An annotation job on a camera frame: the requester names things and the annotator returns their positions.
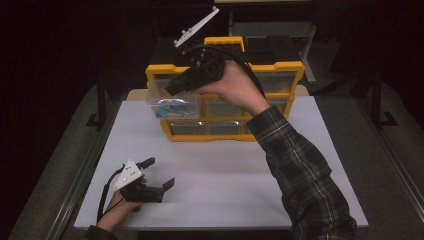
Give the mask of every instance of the flannel shirt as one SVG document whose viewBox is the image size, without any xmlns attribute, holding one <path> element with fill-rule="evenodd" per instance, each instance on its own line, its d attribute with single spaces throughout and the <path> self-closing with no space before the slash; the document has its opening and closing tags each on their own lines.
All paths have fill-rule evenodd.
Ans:
<svg viewBox="0 0 424 240">
<path fill-rule="evenodd" d="M 294 239 L 358 239 L 356 221 L 320 151 L 273 106 L 247 126 L 266 152 Z"/>
</svg>

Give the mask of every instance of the person's left hand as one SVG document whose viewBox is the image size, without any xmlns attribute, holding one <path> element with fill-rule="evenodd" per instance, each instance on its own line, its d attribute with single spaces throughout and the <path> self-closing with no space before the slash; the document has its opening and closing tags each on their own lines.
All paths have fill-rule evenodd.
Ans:
<svg viewBox="0 0 424 240">
<path fill-rule="evenodd" d="M 138 179 L 136 181 L 147 182 L 144 175 L 141 177 L 141 180 Z M 97 223 L 97 227 L 114 233 L 122 226 L 132 210 L 143 204 L 142 202 L 127 202 L 120 191 L 115 191 L 106 209 L 106 213 Z"/>
</svg>

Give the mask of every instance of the white bracket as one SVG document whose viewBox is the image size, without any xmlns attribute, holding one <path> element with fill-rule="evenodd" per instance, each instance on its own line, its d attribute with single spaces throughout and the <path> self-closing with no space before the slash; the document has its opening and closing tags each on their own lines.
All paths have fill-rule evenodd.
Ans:
<svg viewBox="0 0 424 240">
<path fill-rule="evenodd" d="M 140 178 L 142 176 L 142 173 L 140 169 L 137 167 L 137 165 L 129 160 L 127 164 L 125 164 L 124 169 L 121 172 L 121 175 L 119 175 L 118 181 L 115 183 L 114 191 L 117 191 L 128 184 L 134 182 L 136 179 Z"/>
<path fill-rule="evenodd" d="M 205 18 L 200 20 L 200 22 L 198 22 L 193 27 L 189 28 L 187 31 L 183 30 L 182 31 L 183 35 L 180 37 L 180 39 L 178 41 L 177 40 L 174 41 L 175 47 L 177 48 L 181 46 L 181 44 L 183 44 L 185 41 L 187 41 L 187 39 L 193 36 L 197 31 L 199 31 L 199 29 L 201 29 L 207 22 L 209 22 L 209 20 L 211 20 L 218 12 L 219 12 L 219 9 L 214 6 L 212 8 L 212 12 L 209 13 Z"/>
</svg>

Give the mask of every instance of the hand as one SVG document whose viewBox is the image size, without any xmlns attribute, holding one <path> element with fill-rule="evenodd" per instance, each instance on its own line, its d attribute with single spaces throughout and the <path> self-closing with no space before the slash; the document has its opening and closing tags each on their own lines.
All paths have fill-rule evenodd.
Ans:
<svg viewBox="0 0 424 240">
<path fill-rule="evenodd" d="M 141 177 L 140 181 L 142 183 L 147 182 L 147 180 L 144 178 L 144 175 Z M 132 210 L 143 204 L 144 203 L 142 202 L 127 202 L 120 191 L 115 191 L 106 209 L 107 212 L 97 223 L 97 227 L 114 233 L 122 226 L 125 219 L 128 217 L 128 215 L 130 215 Z"/>
<path fill-rule="evenodd" d="M 192 92 L 217 94 L 222 100 L 242 108 L 252 116 L 270 107 L 252 80 L 234 61 L 226 63 L 221 80 L 204 85 Z"/>
</svg>

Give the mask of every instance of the white table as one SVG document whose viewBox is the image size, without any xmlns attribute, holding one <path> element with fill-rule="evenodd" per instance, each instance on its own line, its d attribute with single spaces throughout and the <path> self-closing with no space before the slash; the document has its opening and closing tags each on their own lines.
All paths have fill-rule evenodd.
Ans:
<svg viewBox="0 0 424 240">
<path fill-rule="evenodd" d="M 359 226 L 368 222 L 353 192 L 313 97 L 297 97 L 289 121 L 326 157 L 332 177 Z M 163 203 L 149 203 L 123 225 L 132 230 L 288 229 L 289 216 L 256 142 L 170 142 L 144 101 L 122 103 L 75 227 L 96 223 L 103 186 L 129 159 L 155 157 L 145 170 L 149 186 L 175 177 Z M 112 182 L 106 203 L 111 197 Z"/>
</svg>

